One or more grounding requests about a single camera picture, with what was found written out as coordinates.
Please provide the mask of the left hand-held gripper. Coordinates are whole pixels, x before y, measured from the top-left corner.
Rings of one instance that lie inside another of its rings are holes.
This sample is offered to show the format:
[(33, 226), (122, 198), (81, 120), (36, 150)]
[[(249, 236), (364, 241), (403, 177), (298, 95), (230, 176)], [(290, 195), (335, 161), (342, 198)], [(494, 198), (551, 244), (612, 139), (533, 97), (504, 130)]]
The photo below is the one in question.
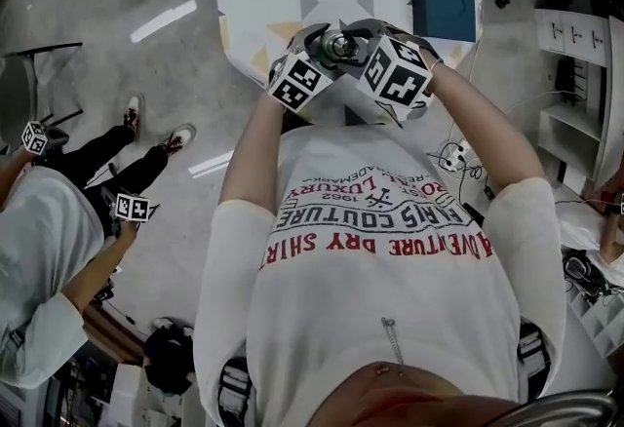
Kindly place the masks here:
[(299, 30), (292, 42), (278, 50), (268, 49), (269, 73), (266, 93), (293, 113), (300, 112), (333, 82), (344, 64), (328, 58), (320, 39), (329, 23), (317, 23)]

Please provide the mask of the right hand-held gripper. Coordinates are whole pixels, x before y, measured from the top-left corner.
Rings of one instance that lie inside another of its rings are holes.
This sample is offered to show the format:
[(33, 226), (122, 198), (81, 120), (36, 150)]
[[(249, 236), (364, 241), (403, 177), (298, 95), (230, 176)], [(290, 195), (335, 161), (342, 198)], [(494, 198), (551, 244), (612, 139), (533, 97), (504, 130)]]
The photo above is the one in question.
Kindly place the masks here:
[(380, 19), (357, 21), (354, 29), (344, 28), (342, 34), (367, 41), (346, 59), (347, 72), (363, 72), (358, 87), (367, 96), (393, 108), (428, 108), (433, 100), (433, 68), (440, 56), (427, 40)]

